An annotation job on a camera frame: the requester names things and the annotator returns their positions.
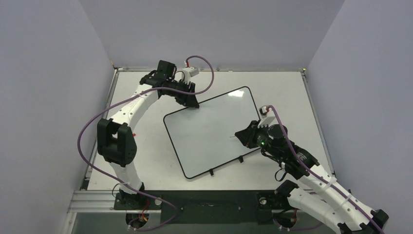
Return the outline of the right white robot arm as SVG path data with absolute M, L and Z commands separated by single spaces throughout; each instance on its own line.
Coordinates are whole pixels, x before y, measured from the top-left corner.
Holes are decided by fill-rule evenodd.
M 278 163 L 281 170 L 309 187 L 315 197 L 286 180 L 277 189 L 275 203 L 289 206 L 311 215 L 337 234 L 382 234 L 389 216 L 374 210 L 344 189 L 335 177 L 305 149 L 288 138 L 287 128 L 274 124 L 260 127 L 258 121 L 235 133 L 249 149 L 260 148 L 261 154 Z

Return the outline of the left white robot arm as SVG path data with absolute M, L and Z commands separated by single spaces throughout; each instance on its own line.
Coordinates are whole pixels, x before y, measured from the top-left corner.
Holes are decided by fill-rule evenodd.
M 133 162 L 137 154 L 133 129 L 138 121 L 163 95 L 174 97 L 185 107 L 199 108 L 194 95 L 195 83 L 190 80 L 198 75 L 198 68 L 187 65 L 181 70 L 181 78 L 175 80 L 177 72 L 175 64 L 159 61 L 156 70 L 140 79 L 133 100 L 97 124 L 97 151 L 122 181 L 116 198 L 127 209 L 139 210 L 147 204 L 147 198 L 140 193 L 145 189 L 144 183 L 138 177 Z

